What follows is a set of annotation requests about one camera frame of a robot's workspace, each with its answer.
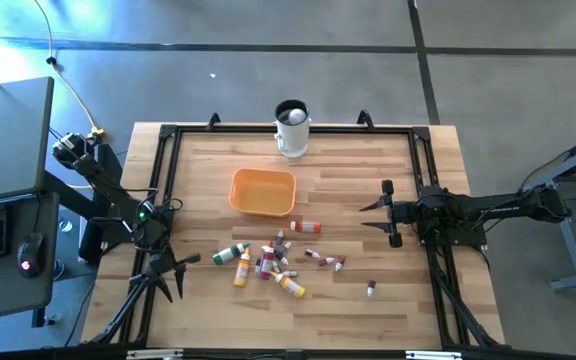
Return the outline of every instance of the butcher block tabletop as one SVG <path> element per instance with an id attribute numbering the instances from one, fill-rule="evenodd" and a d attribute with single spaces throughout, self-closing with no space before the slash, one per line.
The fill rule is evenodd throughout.
<path id="1" fill-rule="evenodd" d="M 148 187 L 160 126 L 135 124 L 121 182 L 124 187 Z M 455 127 L 429 128 L 440 185 L 454 193 L 469 193 Z M 162 189 L 171 148 L 164 155 Z M 148 346 L 439 349 L 428 261 L 416 234 L 410 226 L 400 225 L 403 247 L 390 248 L 387 234 L 361 225 L 385 221 L 385 210 L 358 212 L 381 195 L 383 179 L 394 183 L 396 200 L 417 198 L 409 151 L 404 135 L 311 134 L 306 155 L 289 159 L 278 153 L 270 133 L 183 134 L 173 198 L 181 199 L 184 206 L 174 215 L 171 244 L 177 259 L 198 252 L 202 260 L 188 267 L 182 300 L 173 273 L 164 275 L 173 303 L 156 293 Z M 232 209 L 228 202 L 232 176 L 240 168 L 293 173 L 297 195 L 290 215 L 261 217 Z M 256 278 L 253 270 L 261 246 L 292 220 L 321 223 L 318 234 L 286 230 L 292 249 L 287 256 L 290 266 L 284 270 L 299 272 L 294 280 L 306 288 L 303 299 L 294 298 L 272 280 Z M 251 244 L 252 269 L 244 288 L 233 286 L 237 259 L 221 266 L 212 261 L 213 254 L 239 242 Z M 345 255 L 343 269 L 333 271 L 334 264 L 319 267 L 304 255 L 307 248 L 322 256 Z M 82 341 L 99 333 L 125 298 L 134 254 L 132 245 L 123 244 L 101 260 Z M 463 247 L 456 247 L 454 256 L 465 303 L 490 335 L 502 342 L 482 256 Z M 377 282 L 370 298 L 366 295 L 369 280 Z M 455 334 L 449 302 L 446 311 Z M 141 303 L 134 315 L 133 335 L 140 315 Z"/>

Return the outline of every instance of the orange bowl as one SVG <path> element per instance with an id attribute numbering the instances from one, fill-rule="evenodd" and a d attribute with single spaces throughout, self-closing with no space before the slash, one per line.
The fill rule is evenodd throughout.
<path id="1" fill-rule="evenodd" d="M 246 214 L 281 217 L 295 207 L 297 179 L 287 171 L 242 168 L 232 177 L 230 206 Z"/>

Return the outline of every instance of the concrete floor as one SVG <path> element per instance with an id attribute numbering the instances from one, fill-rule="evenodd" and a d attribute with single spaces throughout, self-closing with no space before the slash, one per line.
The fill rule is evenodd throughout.
<path id="1" fill-rule="evenodd" d="M 58 40 L 415 44 L 405 0 L 41 3 Z M 417 4 L 427 46 L 576 48 L 576 0 Z M 0 0 L 1 36 L 45 39 L 34 3 Z M 50 75 L 46 54 L 0 42 L 0 81 Z M 362 108 L 379 124 L 429 122 L 415 54 L 135 49 L 57 55 L 64 76 L 117 152 L 127 148 L 135 121 L 207 121 L 217 111 L 223 121 L 266 122 L 275 104 L 289 97 L 306 101 L 316 122 L 350 123 Z M 576 144 L 576 57 L 432 55 L 428 63 L 440 121 L 457 126 L 474 195 L 515 191 L 532 169 Z M 88 130 L 82 110 L 59 81 L 53 104 L 52 126 L 58 131 Z M 83 182 L 50 158 L 47 166 L 69 183 Z M 576 188 L 569 191 L 576 194 Z M 576 354 L 576 290 L 554 293 L 548 285 L 573 271 L 558 228 L 508 220 L 491 231 L 489 241 L 507 343 Z M 9 342 L 0 337 L 0 351 L 63 345 L 89 284 L 90 278 L 82 277 L 56 285 L 51 308 L 64 314 L 57 327 L 22 335 L 29 313 L 0 318 L 0 329 L 19 334 Z"/>

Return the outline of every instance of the scattered bottle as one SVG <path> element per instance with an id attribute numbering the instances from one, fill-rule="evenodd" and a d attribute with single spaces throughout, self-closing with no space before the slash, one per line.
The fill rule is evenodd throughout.
<path id="1" fill-rule="evenodd" d="M 281 253 L 281 255 L 286 256 L 286 254 L 288 254 L 288 250 L 290 250 L 290 247 L 292 246 L 292 243 L 290 241 L 288 241 L 285 244 L 282 244 L 279 249 L 277 249 L 278 252 Z"/>
<path id="2" fill-rule="evenodd" d="M 246 286 L 246 279 L 248 279 L 248 268 L 250 268 L 250 249 L 246 248 L 244 253 L 241 254 L 241 258 L 239 259 L 239 265 L 237 266 L 237 272 L 235 273 L 235 286 Z"/>
<path id="3" fill-rule="evenodd" d="M 261 247 L 264 253 L 261 257 L 261 267 L 259 269 L 259 278 L 263 280 L 270 279 L 270 273 L 272 270 L 272 262 L 275 260 L 274 249 L 268 246 Z"/>
<path id="4" fill-rule="evenodd" d="M 306 249 L 306 256 L 310 256 L 313 259 L 321 258 L 321 255 L 314 250 Z"/>
<path id="5" fill-rule="evenodd" d="M 225 264 L 228 261 L 234 259 L 235 256 L 239 256 L 239 255 L 243 254 L 244 250 L 246 250 L 246 248 L 248 246 L 250 246 L 250 243 L 245 243 L 245 244 L 239 243 L 237 245 L 233 245 L 233 246 L 226 248 L 226 249 L 223 249 L 220 252 L 218 252 L 217 254 L 213 255 L 212 260 L 217 265 Z"/>
<path id="6" fill-rule="evenodd" d="M 284 231 L 283 230 L 279 230 L 279 232 L 277 233 L 277 236 L 275 236 L 275 246 L 280 246 L 281 244 L 284 243 Z"/>
<path id="7" fill-rule="evenodd" d="M 274 272 L 272 273 L 272 277 L 275 278 L 275 282 L 279 284 L 279 286 L 281 286 L 282 289 L 293 294 L 297 299 L 301 299 L 304 297 L 306 289 L 304 289 L 301 285 L 297 284 L 296 282 L 292 281 L 290 278 L 284 276 L 283 274 L 277 274 Z"/>
<path id="8" fill-rule="evenodd" d="M 261 259 L 257 259 L 255 263 L 255 276 L 259 277 L 259 271 L 261 271 Z"/>
<path id="9" fill-rule="evenodd" d="M 341 268 L 344 267 L 344 263 L 346 262 L 345 256 L 337 256 L 337 263 L 335 264 L 335 271 L 341 271 Z"/>
<path id="10" fill-rule="evenodd" d="M 276 273 L 281 273 L 281 268 L 279 267 L 277 260 L 272 261 L 272 271 L 274 271 Z"/>
<path id="11" fill-rule="evenodd" d="M 290 263 L 288 262 L 288 258 L 286 258 L 284 256 L 284 254 L 280 253 L 279 250 L 275 249 L 275 257 L 277 259 L 279 259 L 279 261 L 281 261 L 282 264 L 286 265 L 286 266 L 290 266 Z"/>
<path id="12" fill-rule="evenodd" d="M 321 231 L 321 224 L 318 222 L 310 222 L 310 221 L 291 221 L 290 230 L 297 232 L 318 233 Z"/>
<path id="13" fill-rule="evenodd" d="M 335 258 L 323 258 L 319 260 L 319 266 L 326 266 L 328 264 L 332 264 L 335 261 Z"/>
<path id="14" fill-rule="evenodd" d="M 375 286 L 377 286 L 375 280 L 368 280 L 368 296 L 372 296 L 375 293 Z"/>

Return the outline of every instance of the white mug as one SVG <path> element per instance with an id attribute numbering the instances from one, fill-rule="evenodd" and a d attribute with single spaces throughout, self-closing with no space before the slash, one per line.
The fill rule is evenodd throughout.
<path id="1" fill-rule="evenodd" d="M 310 112 L 303 101 L 282 101 L 275 108 L 277 148 L 287 157 L 299 157 L 308 150 Z"/>

